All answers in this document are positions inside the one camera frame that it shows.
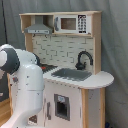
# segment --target door handle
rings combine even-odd
[[[59,28],[57,27],[58,17],[54,19],[54,27],[56,31],[59,31]]]
[[[51,120],[51,115],[50,115],[50,102],[47,103],[47,117],[48,117],[48,120]]]

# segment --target microwave window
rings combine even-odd
[[[76,30],[76,18],[61,18],[61,29]]]

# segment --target floor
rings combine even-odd
[[[10,100],[0,102],[0,126],[8,121],[11,117]]]

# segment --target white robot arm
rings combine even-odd
[[[39,65],[40,60],[33,53],[11,45],[0,47],[0,78],[7,72],[18,86],[13,115],[0,128],[32,127],[28,126],[28,119],[38,114],[43,106],[43,72]]]

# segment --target toy kitchen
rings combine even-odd
[[[104,128],[105,87],[111,74],[101,71],[101,12],[20,14],[26,50],[41,61],[43,108],[28,119],[46,128]],[[10,81],[12,112],[17,87]]]

